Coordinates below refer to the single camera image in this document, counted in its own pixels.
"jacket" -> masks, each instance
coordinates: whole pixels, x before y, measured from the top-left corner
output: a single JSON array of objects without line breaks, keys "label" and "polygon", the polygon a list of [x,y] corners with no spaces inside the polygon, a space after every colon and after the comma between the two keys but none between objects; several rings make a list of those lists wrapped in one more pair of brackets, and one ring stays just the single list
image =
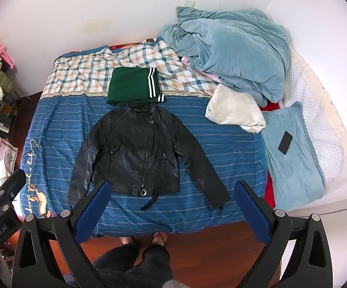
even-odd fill
[{"label": "jacket", "polygon": [[90,181],[106,180],[113,193],[152,196],[145,210],[159,195],[180,190],[178,155],[212,209],[230,200],[201,145],[175,115],[155,104],[127,104],[104,115],[83,142],[68,203],[84,197]]}]

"wooden floor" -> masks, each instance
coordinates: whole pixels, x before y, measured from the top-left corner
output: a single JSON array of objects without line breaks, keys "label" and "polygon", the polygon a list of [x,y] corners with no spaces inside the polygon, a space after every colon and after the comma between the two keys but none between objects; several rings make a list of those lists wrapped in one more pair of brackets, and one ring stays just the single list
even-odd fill
[{"label": "wooden floor", "polygon": [[[18,166],[39,97],[33,96],[32,100],[23,102],[9,134],[11,143],[19,148]],[[145,245],[151,240],[150,237],[145,237]],[[14,244],[16,239],[12,239],[11,243]],[[119,245],[118,238],[105,236],[91,238],[82,244],[82,248],[93,261]],[[193,234],[169,235],[166,247],[171,254],[171,266],[178,281],[191,288],[234,288],[255,262],[263,244],[256,241],[246,222],[240,222],[205,228]],[[62,273],[67,273],[65,261],[57,243],[53,241],[52,249]],[[277,271],[269,287],[278,281]]]}]

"jacket sleeve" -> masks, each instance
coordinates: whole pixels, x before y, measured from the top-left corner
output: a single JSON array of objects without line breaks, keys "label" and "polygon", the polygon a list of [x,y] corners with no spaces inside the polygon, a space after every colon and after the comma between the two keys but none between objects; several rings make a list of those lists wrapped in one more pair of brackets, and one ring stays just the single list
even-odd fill
[{"label": "jacket sleeve", "polygon": [[68,188],[67,202],[72,207],[86,196],[89,182],[92,177],[92,168],[98,152],[105,144],[106,136],[110,132],[110,113],[100,119],[91,129],[87,138],[80,147],[73,166],[71,181]]},{"label": "jacket sleeve", "polygon": [[231,199],[222,181],[198,140],[177,117],[175,117],[175,125],[176,134],[173,146],[184,161],[191,180],[210,203],[212,210],[222,207]]}]

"foot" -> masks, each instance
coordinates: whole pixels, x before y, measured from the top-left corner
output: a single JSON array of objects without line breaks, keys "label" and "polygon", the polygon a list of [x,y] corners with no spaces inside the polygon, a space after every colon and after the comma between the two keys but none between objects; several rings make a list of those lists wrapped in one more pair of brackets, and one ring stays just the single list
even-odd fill
[{"label": "foot", "polygon": [[122,242],[123,245],[129,245],[129,244],[134,245],[133,237],[120,237],[120,241]]},{"label": "foot", "polygon": [[153,235],[152,244],[164,246],[168,238],[168,233],[166,232],[157,232]]}]

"metal bolt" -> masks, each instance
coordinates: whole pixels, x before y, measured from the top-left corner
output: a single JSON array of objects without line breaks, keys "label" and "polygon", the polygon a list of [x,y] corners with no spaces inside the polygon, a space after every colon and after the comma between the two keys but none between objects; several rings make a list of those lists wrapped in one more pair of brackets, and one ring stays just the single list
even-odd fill
[{"label": "metal bolt", "polygon": [[312,219],[317,222],[320,220],[320,217],[316,213],[314,213],[312,214]]},{"label": "metal bolt", "polygon": [[276,211],[275,211],[275,214],[277,215],[277,216],[279,216],[279,217],[283,217],[283,216],[285,216],[286,215],[286,213],[283,211],[283,210],[281,210],[281,209],[277,209]]},{"label": "metal bolt", "polygon": [[63,218],[66,218],[67,216],[70,215],[70,213],[71,213],[70,210],[64,209],[64,210],[62,210],[62,211],[60,212],[60,215],[61,215]]},{"label": "metal bolt", "polygon": [[31,222],[34,218],[35,218],[35,216],[31,213],[25,217],[25,220],[27,222]]}]

